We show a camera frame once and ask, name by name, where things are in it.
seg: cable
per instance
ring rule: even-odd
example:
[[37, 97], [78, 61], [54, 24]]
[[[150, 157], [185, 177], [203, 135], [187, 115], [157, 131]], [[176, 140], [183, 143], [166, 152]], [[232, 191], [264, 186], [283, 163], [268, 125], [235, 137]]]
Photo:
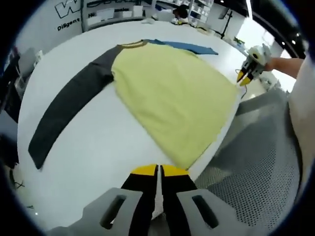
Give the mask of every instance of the cable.
[[[236, 74], [238, 74], [241, 70], [240, 69], [235, 69]], [[245, 96], [245, 94], [247, 93], [247, 86], [245, 86], [245, 93], [242, 95], [241, 99], [243, 99], [243, 97]]]

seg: gray mesh fabric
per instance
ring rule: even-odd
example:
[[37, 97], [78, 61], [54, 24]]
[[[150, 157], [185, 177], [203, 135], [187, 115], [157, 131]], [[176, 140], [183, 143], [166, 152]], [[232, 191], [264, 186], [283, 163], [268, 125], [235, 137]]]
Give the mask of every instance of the gray mesh fabric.
[[213, 158], [196, 185], [235, 208], [239, 221], [271, 230], [294, 203], [300, 179], [299, 147], [284, 92], [268, 92], [261, 103], [255, 99], [253, 104], [246, 102], [247, 113], [242, 116], [250, 117], [259, 109], [258, 118]]

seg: dark gray sleeve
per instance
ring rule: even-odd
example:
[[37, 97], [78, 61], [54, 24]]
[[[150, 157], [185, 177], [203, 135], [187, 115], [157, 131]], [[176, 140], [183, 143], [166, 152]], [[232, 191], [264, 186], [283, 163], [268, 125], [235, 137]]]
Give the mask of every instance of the dark gray sleeve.
[[105, 86], [113, 82], [111, 67], [121, 50], [122, 47], [116, 46], [90, 62], [63, 87], [49, 105], [29, 145], [29, 153], [38, 169], [72, 118]]

